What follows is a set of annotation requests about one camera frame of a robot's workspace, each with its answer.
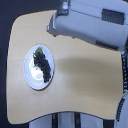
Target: tan table surface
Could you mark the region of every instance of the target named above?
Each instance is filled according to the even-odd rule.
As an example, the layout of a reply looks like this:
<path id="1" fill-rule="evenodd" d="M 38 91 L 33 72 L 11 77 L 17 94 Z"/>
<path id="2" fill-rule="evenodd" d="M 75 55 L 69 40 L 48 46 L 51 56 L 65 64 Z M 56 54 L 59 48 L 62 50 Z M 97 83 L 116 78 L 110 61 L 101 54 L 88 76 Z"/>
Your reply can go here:
<path id="1" fill-rule="evenodd" d="M 19 17 L 13 24 L 7 64 L 7 115 L 12 124 L 60 111 L 77 111 L 114 119 L 123 94 L 120 52 L 102 49 L 79 39 L 46 32 L 55 11 Z M 28 50 L 41 44 L 53 55 L 50 85 L 35 91 L 24 78 Z"/>

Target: dark food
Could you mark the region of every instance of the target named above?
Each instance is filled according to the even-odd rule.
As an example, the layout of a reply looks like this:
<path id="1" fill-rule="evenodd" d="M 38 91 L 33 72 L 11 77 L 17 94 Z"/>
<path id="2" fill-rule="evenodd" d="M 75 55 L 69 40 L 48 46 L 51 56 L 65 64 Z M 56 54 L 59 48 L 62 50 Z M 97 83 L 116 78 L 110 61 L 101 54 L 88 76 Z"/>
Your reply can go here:
<path id="1" fill-rule="evenodd" d="M 38 66 L 41 71 L 43 71 L 43 78 L 44 78 L 44 83 L 49 82 L 49 79 L 51 78 L 51 68 L 48 63 L 48 60 L 46 60 L 45 55 L 42 51 L 41 48 L 38 48 L 36 52 L 33 55 L 34 57 L 34 65 Z"/>

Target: wooden table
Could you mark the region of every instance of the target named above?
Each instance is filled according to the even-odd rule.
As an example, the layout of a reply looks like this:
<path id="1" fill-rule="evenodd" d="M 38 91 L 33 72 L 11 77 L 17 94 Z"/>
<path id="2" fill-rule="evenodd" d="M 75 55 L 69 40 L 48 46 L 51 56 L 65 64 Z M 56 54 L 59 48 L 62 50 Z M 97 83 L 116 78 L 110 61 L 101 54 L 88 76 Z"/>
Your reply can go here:
<path id="1" fill-rule="evenodd" d="M 13 24 L 7 65 L 7 115 L 12 124 L 61 111 L 77 111 L 114 119 L 123 94 L 120 52 L 102 49 L 79 39 L 46 32 L 55 11 L 19 17 Z M 55 72 L 50 85 L 30 88 L 24 78 L 24 58 L 33 46 L 46 46 Z"/>

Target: plate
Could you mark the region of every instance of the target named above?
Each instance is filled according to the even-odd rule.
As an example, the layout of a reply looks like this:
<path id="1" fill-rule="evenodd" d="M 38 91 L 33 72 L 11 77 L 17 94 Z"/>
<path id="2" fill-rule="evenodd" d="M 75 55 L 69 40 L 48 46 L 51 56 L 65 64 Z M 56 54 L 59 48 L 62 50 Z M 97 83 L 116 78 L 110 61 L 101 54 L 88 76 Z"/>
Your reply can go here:
<path id="1" fill-rule="evenodd" d="M 50 71 L 51 78 L 47 83 L 44 83 L 43 72 L 40 70 L 40 68 L 34 66 L 33 53 L 35 53 L 35 51 L 38 48 L 41 48 L 43 50 L 43 53 L 45 54 L 45 58 L 46 60 L 48 60 L 49 66 L 51 68 Z M 48 48 L 46 48 L 43 45 L 36 45 L 32 47 L 28 51 L 24 60 L 24 76 L 28 85 L 35 90 L 41 90 L 49 85 L 50 81 L 52 80 L 53 73 L 54 73 L 54 61 L 52 54 L 50 53 Z"/>

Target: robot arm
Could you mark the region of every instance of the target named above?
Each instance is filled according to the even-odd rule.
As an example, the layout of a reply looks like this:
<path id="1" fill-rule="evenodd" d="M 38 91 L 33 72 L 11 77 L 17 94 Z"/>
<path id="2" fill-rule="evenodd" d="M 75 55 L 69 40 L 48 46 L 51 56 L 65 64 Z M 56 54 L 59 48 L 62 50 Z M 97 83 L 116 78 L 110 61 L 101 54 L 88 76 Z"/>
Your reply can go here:
<path id="1" fill-rule="evenodd" d="M 60 0 L 47 31 L 123 51 L 128 46 L 127 10 L 121 0 Z"/>

